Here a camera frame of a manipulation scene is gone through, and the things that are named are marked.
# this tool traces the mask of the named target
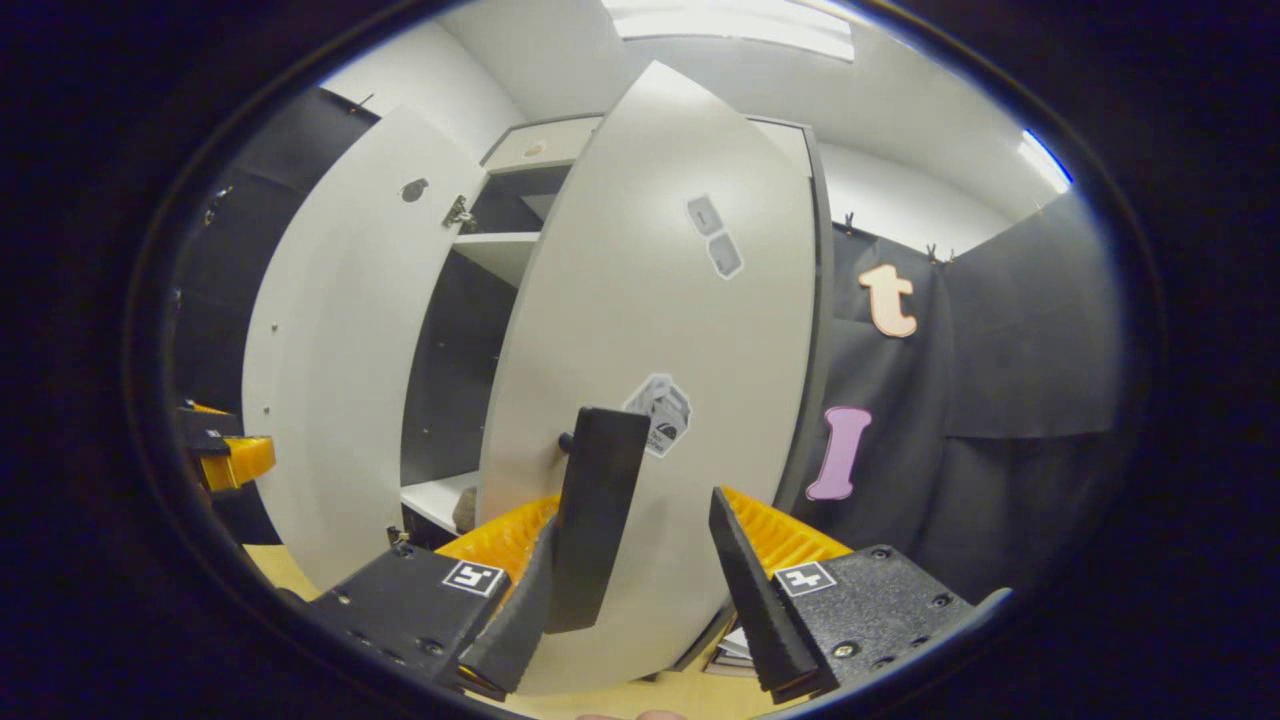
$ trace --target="cabinet door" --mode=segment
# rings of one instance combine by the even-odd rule
[[[699,197],[718,229],[705,205],[691,217]],[[777,145],[660,64],[570,170],[507,328],[477,521],[559,491],[557,437],[584,405],[623,409],[666,373],[691,414],[663,456],[644,457],[598,624],[544,635],[522,694],[662,670],[728,597],[707,527],[712,488],[773,501],[809,355],[813,208],[809,178]],[[717,265],[724,231],[737,270]]]
[[[274,438],[262,503],[319,588],[385,551],[387,527],[402,523],[404,393],[457,236],[440,220],[483,178],[397,109],[325,173],[271,256],[244,348],[244,430]],[[420,195],[402,195],[420,179]]]

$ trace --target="ceiling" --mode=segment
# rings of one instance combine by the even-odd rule
[[[1023,126],[973,85],[877,28],[852,64],[765,42],[623,42],[599,0],[481,0],[440,19],[530,120],[607,111],[659,60],[749,115],[947,182],[1016,222],[1056,196],[1021,156]]]

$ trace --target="open cabinet door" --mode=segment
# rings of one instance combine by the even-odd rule
[[[559,491],[557,438],[582,406],[652,407],[666,380],[644,387],[668,375],[663,402],[682,420],[650,433],[595,626],[544,635],[520,694],[663,670],[728,597],[712,488],[773,501],[805,383],[814,255],[809,178],[700,86],[655,63],[599,126],[516,297],[477,521]]]
[[[420,193],[406,184],[426,181]],[[387,550],[401,525],[401,429],[413,350],[457,236],[442,220],[484,170],[399,108],[329,169],[271,258],[244,348],[244,430],[271,436],[257,480],[316,587]]]

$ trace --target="wooden floor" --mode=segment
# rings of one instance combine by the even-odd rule
[[[307,580],[284,546],[246,544],[244,551],[276,587],[291,589],[307,601],[320,596],[320,589]],[[703,673],[703,666],[714,650],[714,644],[708,647],[681,673],[659,673],[653,683],[632,682],[562,696],[511,696],[504,703],[471,697],[539,720],[576,720],[580,715],[630,720],[646,710],[667,710],[689,720],[739,720],[800,702],[773,705],[769,694],[760,691],[755,678]]]

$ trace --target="fluorescent light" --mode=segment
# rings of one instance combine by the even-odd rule
[[[622,40],[699,35],[759,40],[854,60],[849,22],[790,0],[600,0]]]
[[[1062,169],[1062,164],[1030,132],[1023,131],[1023,143],[1018,146],[1018,154],[1025,158],[1057,192],[1066,192],[1071,187],[1071,177]]]

